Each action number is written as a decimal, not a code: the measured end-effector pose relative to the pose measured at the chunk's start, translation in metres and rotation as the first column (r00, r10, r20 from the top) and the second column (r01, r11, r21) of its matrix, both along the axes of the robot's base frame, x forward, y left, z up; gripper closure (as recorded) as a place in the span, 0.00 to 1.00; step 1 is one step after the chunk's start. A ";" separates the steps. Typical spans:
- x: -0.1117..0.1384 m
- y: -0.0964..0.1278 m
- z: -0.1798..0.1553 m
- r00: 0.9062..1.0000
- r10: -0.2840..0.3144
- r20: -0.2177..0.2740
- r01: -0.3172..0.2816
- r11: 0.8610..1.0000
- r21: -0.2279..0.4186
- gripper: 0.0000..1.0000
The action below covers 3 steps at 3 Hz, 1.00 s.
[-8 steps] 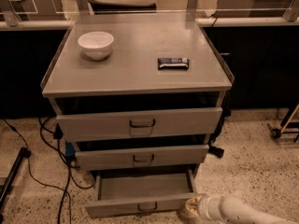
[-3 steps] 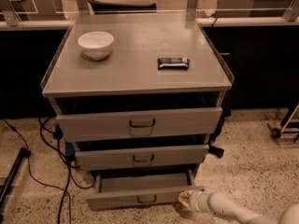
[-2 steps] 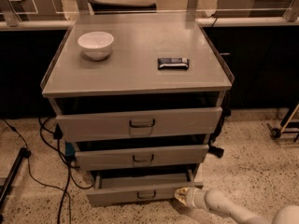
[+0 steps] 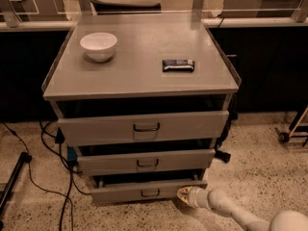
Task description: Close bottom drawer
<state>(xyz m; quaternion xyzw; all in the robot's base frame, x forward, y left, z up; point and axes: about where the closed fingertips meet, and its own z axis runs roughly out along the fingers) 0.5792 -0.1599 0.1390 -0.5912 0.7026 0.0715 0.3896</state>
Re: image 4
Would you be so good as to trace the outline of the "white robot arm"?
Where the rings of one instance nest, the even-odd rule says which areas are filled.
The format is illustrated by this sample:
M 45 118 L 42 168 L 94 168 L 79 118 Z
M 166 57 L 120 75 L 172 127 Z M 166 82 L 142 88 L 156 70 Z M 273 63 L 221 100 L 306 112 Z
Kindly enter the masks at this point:
M 282 211 L 271 221 L 258 218 L 237 205 L 220 189 L 210 191 L 187 186 L 177 191 L 177 196 L 193 208 L 203 208 L 223 217 L 232 218 L 244 231 L 308 231 L 308 217 L 296 211 Z

